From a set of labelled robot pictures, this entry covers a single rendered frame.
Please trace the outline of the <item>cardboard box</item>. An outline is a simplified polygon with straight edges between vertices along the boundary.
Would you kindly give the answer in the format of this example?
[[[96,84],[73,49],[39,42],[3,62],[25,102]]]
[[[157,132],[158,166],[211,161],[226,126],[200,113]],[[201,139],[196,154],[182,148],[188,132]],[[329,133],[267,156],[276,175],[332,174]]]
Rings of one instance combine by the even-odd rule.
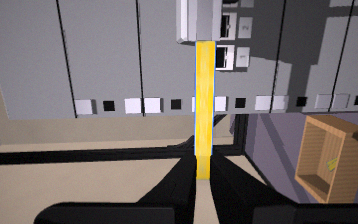
[[[326,162],[336,157],[330,172]],[[295,179],[320,203],[353,203],[358,125],[332,115],[307,115]]]

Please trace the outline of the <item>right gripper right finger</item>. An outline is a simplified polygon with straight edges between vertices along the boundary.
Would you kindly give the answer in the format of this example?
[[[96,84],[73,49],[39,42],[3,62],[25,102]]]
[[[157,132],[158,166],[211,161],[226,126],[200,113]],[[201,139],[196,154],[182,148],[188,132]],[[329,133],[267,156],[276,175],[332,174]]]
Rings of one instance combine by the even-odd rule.
[[[219,224],[358,224],[358,203],[297,203],[216,150],[210,188]]]

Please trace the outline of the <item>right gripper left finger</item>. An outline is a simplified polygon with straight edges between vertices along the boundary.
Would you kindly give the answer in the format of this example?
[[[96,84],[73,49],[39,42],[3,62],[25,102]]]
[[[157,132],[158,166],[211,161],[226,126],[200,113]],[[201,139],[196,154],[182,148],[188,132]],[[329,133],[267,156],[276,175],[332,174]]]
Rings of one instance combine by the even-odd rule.
[[[136,203],[56,203],[42,210],[33,224],[193,224],[196,163],[194,150],[188,150]]]

